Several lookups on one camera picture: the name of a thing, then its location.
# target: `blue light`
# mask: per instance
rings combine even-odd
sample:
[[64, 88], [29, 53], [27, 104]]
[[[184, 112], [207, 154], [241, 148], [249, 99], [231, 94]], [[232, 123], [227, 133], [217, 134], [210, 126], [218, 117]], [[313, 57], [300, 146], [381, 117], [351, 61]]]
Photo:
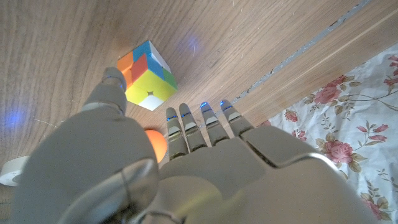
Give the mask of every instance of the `blue light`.
[[7, 128], [14, 128], [20, 125], [24, 120], [24, 113], [22, 111], [10, 111], [5, 116]]
[[227, 107], [224, 109], [224, 111], [227, 110], [228, 108], [231, 108], [231, 107], [232, 107], [232, 105], [227, 106]]
[[183, 114], [183, 115], [181, 115], [181, 117], [183, 118], [183, 117], [185, 117], [185, 116], [188, 115], [188, 114], [191, 114], [191, 112], [188, 112], [188, 113], [186, 113], [186, 114]]
[[176, 117], [177, 117], [177, 116], [174, 115], [174, 116], [172, 116], [171, 118], [167, 118], [166, 120], [167, 120], [167, 121], [170, 121], [171, 119], [176, 118]]

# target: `yellow cube face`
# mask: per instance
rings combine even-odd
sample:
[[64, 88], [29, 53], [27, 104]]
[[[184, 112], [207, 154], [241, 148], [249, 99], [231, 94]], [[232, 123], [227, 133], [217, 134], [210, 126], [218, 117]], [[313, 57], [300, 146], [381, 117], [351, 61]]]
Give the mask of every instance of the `yellow cube face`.
[[133, 84], [148, 92], [153, 94], [157, 98], [165, 101], [170, 98], [177, 90], [168, 84], [165, 80], [161, 79], [159, 76], [147, 70], [142, 74]]
[[131, 85], [127, 90], [126, 90], [126, 98], [128, 101], [134, 104], [139, 104], [142, 101], [144, 101], [145, 98], [147, 98], [148, 92], [139, 88], [136, 85]]

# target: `pink rose pattern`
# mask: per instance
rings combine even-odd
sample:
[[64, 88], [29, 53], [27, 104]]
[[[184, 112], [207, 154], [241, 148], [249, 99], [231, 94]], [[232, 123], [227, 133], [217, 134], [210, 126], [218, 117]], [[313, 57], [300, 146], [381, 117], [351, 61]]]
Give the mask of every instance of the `pink rose pattern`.
[[297, 112], [291, 111], [291, 110], [286, 110], [285, 118], [286, 118], [286, 120], [293, 121], [293, 122], [297, 122], [299, 120], [297, 117]]
[[305, 137], [305, 131], [299, 131], [297, 130], [293, 130], [292, 131], [292, 135], [298, 139], [300, 139], [301, 141], [306, 141], [307, 138]]
[[368, 207], [370, 211], [372, 211], [373, 215], [377, 218], [377, 220], [385, 220], [391, 221], [390, 215], [383, 211], [388, 209], [389, 203], [385, 197], [380, 195], [379, 188], [373, 187], [370, 181], [366, 181], [368, 185], [368, 192], [361, 193], [361, 198], [365, 206]]
[[[344, 94], [344, 92], [347, 90], [348, 87], [354, 88], [356, 86], [360, 86], [362, 83], [355, 81], [354, 76], [343, 75], [332, 81], [331, 83], [327, 84], [316, 93], [309, 95], [306, 99], [303, 100], [304, 104], [312, 105], [311, 111], [320, 109], [321, 105], [326, 108], [328, 106], [333, 107], [335, 114], [345, 114], [341, 118], [346, 119], [347, 121], [351, 121], [348, 117], [350, 116], [351, 110], [354, 110], [355, 101], [377, 100], [378, 103], [382, 103], [381, 106], [386, 106], [389, 109], [398, 111], [398, 107], [389, 105], [388, 102], [381, 101], [382, 98], [398, 92], [397, 90], [393, 91], [396, 87], [396, 84], [398, 83], [398, 57], [394, 55], [389, 57], [388, 60], [392, 60], [389, 66], [394, 68], [394, 71], [391, 75], [387, 76], [388, 78], [383, 81], [388, 89], [387, 95], [361, 95], [363, 96], [363, 98], [360, 98], [358, 100], [357, 98], [351, 98], [351, 95], [347, 95], [347, 93]], [[286, 110], [284, 116], [287, 121], [297, 122], [299, 120], [296, 111]], [[363, 122], [360, 125], [357, 124], [355, 126], [355, 130], [357, 130], [357, 133], [363, 134], [362, 138], [352, 139], [352, 141], [350, 142], [343, 142], [342, 140], [339, 140], [334, 136], [334, 134], [337, 133], [339, 130], [336, 129], [336, 126], [333, 125], [328, 118], [329, 117], [326, 115], [326, 113], [324, 113], [324, 117], [321, 123], [322, 128], [327, 131], [328, 134], [324, 139], [316, 139], [316, 145], [318, 145], [318, 149], [320, 150], [320, 152], [324, 153], [327, 158], [335, 163], [337, 168], [340, 168], [341, 166], [348, 166], [349, 169], [353, 172], [361, 172], [361, 164], [363, 164], [363, 161], [367, 160], [368, 158], [363, 157], [358, 152], [361, 152], [361, 149], [363, 147], [372, 147], [375, 144], [383, 144], [384, 142], [388, 142], [389, 140], [390, 136], [384, 133], [384, 131], [389, 130], [390, 128], [388, 124], [371, 124], [366, 121], [366, 124], [365, 122]], [[261, 125], [271, 125], [271, 123], [267, 120]], [[303, 131], [301, 129], [294, 129], [292, 131], [292, 135], [302, 141], [306, 141], [306, 132], [307, 131]], [[396, 180], [393, 178], [393, 176], [388, 176], [388, 174], [384, 172], [385, 169], [377, 171], [379, 172], [378, 175], [380, 176], [380, 178], [391, 184], [393, 188], [397, 189], [396, 192], [398, 193], [398, 183], [395, 182]], [[342, 170], [340, 170], [340, 172], [344, 175], [346, 179], [349, 178], [347, 175], [349, 173], [346, 174]], [[378, 192], [379, 188], [373, 187], [368, 180], [366, 181], [366, 183], [368, 185], [368, 192], [361, 193], [361, 197], [365, 206], [369, 208], [369, 211], [371, 211], [378, 220], [391, 220], [389, 212], [391, 212], [390, 210], [394, 211], [394, 209], [396, 208], [392, 208], [389, 210], [388, 201]]]
[[351, 155], [354, 149], [347, 143], [343, 143], [339, 140], [325, 143], [326, 156], [334, 163], [344, 162], [350, 163], [353, 161]]
[[362, 198], [362, 201], [365, 203], [365, 205], [370, 208], [374, 214], [374, 216], [376, 216], [377, 220], [381, 220], [381, 215], [380, 215], [380, 210], [379, 207], [375, 204], [373, 204], [370, 201], [367, 201], [365, 199]]
[[330, 101], [337, 99], [340, 93], [341, 90], [338, 90], [335, 86], [326, 87], [315, 95], [314, 102], [321, 104], [329, 103]]

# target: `robot finger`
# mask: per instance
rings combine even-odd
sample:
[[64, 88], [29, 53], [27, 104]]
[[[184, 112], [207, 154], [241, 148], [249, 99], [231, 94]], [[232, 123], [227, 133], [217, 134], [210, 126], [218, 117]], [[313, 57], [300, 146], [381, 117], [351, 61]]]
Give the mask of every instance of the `robot finger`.
[[172, 160], [178, 156], [188, 154], [188, 147], [182, 134], [177, 113], [173, 108], [167, 108], [166, 118], [167, 131], [169, 133], [169, 158]]
[[235, 136], [240, 137], [244, 132], [254, 128], [228, 100], [222, 100], [220, 106]]
[[228, 134], [207, 102], [200, 105], [200, 110], [205, 120], [206, 130], [209, 134], [211, 145], [215, 146], [219, 141], [229, 139]]
[[201, 147], [207, 147], [205, 139], [201, 135], [199, 127], [197, 126], [188, 105], [185, 103], [180, 105], [180, 114], [182, 123], [184, 125], [185, 136], [187, 137], [189, 150], [193, 152]]

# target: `orange ball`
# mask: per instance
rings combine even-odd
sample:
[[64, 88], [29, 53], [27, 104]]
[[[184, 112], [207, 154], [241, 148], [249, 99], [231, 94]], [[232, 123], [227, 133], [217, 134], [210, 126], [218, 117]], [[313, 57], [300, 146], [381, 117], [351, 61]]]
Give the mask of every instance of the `orange ball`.
[[164, 155], [166, 155], [166, 139], [163, 137], [162, 133], [155, 130], [146, 130], [145, 133], [147, 134], [150, 143], [154, 148], [157, 162], [160, 162], [163, 159]]

